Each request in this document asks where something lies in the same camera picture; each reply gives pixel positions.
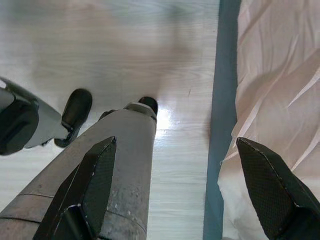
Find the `pink fabric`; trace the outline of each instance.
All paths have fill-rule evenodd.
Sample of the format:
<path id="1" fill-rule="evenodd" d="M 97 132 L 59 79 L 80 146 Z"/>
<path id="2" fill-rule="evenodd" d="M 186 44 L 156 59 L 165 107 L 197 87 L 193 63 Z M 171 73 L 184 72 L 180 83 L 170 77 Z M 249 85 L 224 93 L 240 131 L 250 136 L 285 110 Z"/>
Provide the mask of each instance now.
<path id="1" fill-rule="evenodd" d="M 238 122 L 218 184 L 223 237 L 266 240 L 235 140 L 277 152 L 320 200 L 320 2 L 243 0 L 238 17 Z"/>

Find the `gray strip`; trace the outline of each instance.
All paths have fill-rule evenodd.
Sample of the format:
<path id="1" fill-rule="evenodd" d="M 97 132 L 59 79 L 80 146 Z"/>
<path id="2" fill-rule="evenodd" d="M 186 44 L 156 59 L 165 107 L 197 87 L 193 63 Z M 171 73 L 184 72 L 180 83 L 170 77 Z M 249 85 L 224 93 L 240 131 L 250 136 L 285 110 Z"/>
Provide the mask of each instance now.
<path id="1" fill-rule="evenodd" d="M 224 202 L 218 186 L 220 162 L 227 154 L 237 122 L 237 39 L 240 0 L 221 0 L 213 81 L 211 134 L 204 209 L 204 240 L 220 240 Z"/>

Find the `textured black surface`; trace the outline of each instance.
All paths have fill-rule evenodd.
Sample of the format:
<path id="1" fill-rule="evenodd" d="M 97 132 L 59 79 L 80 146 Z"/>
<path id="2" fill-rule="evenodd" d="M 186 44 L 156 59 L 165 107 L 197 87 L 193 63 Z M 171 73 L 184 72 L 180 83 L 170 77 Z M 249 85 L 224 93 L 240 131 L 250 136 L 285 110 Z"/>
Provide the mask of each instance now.
<path id="1" fill-rule="evenodd" d="M 96 143 L 61 184 L 34 240 L 97 238 L 107 210 L 116 139 Z"/>
<path id="2" fill-rule="evenodd" d="M 238 140 L 237 146 L 245 183 L 263 230 L 268 237 L 277 236 L 280 226 L 293 214 L 294 204 L 266 156 L 244 140 Z"/>
<path id="3" fill-rule="evenodd" d="M 320 203 L 266 146 L 240 137 L 237 147 L 252 205 L 269 239 L 319 240 Z"/>

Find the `floor plank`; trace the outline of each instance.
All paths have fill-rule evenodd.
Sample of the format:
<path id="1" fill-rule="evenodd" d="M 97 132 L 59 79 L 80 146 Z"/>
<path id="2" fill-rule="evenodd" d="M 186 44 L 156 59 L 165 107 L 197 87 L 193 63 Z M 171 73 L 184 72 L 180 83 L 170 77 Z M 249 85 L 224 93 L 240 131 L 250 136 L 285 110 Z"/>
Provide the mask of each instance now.
<path id="1" fill-rule="evenodd" d="M 219 0 L 0 0 L 0 75 L 62 112 L 87 88 L 81 132 L 109 109 L 159 102 L 148 239 L 202 238 Z M 61 150 L 0 158 L 0 209 Z"/>

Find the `gray metal leg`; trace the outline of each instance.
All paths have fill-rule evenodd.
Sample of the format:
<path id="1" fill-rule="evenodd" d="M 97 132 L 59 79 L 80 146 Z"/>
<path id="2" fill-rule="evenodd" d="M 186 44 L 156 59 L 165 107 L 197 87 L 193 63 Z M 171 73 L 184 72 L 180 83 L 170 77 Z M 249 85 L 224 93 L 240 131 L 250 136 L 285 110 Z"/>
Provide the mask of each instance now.
<path id="1" fill-rule="evenodd" d="M 116 137 L 117 147 L 100 236 L 146 239 L 156 120 L 146 105 L 126 108 L 102 118 L 78 137 L 0 213 L 2 239 L 31 239 L 37 230 L 35 224 L 42 221 L 61 183 L 94 144 L 108 137 Z"/>

